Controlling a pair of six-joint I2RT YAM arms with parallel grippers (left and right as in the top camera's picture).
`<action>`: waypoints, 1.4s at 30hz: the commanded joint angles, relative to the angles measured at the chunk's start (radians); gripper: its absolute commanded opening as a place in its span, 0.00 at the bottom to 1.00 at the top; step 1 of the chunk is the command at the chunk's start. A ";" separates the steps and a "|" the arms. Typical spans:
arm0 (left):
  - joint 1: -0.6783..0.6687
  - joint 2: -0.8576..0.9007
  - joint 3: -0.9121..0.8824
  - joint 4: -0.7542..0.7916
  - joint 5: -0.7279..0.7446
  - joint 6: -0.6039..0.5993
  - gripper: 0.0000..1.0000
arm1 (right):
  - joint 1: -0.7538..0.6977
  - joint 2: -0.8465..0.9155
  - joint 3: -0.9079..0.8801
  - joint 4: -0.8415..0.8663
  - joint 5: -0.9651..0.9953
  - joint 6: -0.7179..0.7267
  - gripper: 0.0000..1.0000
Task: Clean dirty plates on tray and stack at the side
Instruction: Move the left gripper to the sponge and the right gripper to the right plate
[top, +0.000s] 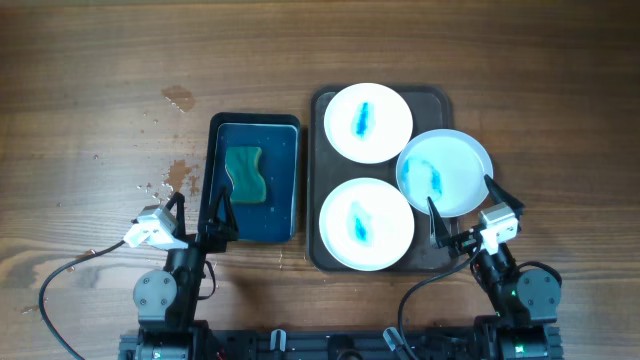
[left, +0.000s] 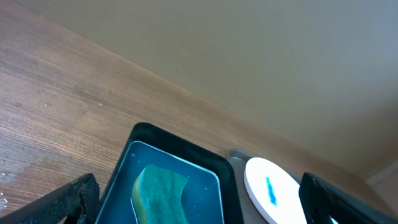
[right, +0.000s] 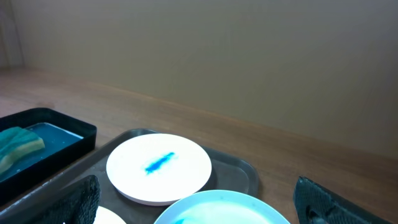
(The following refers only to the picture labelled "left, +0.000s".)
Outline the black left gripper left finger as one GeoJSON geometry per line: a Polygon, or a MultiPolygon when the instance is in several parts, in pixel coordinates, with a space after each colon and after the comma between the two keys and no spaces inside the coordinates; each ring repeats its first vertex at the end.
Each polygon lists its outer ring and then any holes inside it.
{"type": "Polygon", "coordinates": [[[87,173],[30,204],[1,217],[1,223],[53,224],[96,222],[100,209],[100,187],[87,173]]]}

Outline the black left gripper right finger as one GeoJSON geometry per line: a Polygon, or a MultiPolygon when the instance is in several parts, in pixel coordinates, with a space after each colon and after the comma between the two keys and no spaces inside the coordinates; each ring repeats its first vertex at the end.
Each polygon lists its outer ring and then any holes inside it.
{"type": "Polygon", "coordinates": [[[310,172],[303,174],[298,194],[307,223],[397,224],[396,218],[310,172]]]}

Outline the white plate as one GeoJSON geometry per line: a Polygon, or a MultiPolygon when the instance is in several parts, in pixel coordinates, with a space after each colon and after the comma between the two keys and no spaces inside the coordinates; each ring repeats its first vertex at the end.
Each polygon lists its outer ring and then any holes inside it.
{"type": "Polygon", "coordinates": [[[260,157],[244,168],[244,186],[254,208],[267,223],[306,224],[299,183],[277,164],[260,157]]]}

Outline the green yellow sponge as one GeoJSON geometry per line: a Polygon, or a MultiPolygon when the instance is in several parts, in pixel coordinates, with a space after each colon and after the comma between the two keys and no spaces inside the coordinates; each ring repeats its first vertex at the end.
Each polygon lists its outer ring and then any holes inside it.
{"type": "Polygon", "coordinates": [[[182,206],[186,177],[154,165],[146,166],[132,187],[131,202],[138,223],[187,224],[182,206]]]}

